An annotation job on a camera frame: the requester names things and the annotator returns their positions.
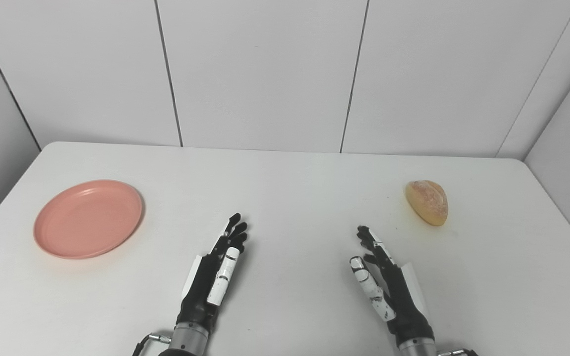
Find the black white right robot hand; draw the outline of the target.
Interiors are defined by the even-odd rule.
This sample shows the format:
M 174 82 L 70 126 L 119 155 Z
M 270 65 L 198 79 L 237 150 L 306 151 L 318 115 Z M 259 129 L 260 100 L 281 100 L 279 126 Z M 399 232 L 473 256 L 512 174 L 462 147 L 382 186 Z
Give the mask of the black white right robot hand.
M 416 306 L 402 269 L 386 246 L 366 225 L 356 236 L 368 253 L 350 259 L 351 271 L 398 346 L 413 339 L 434 340 L 427 318 Z

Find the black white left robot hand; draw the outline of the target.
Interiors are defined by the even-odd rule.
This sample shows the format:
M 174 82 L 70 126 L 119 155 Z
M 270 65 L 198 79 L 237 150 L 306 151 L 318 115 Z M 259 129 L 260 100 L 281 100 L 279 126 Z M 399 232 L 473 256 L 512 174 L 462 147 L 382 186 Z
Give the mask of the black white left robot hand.
M 212 333 L 219 308 L 230 286 L 247 241 L 247 222 L 240 213 L 228 220 L 206 255 L 197 255 L 182 290 L 176 323 L 201 327 Z

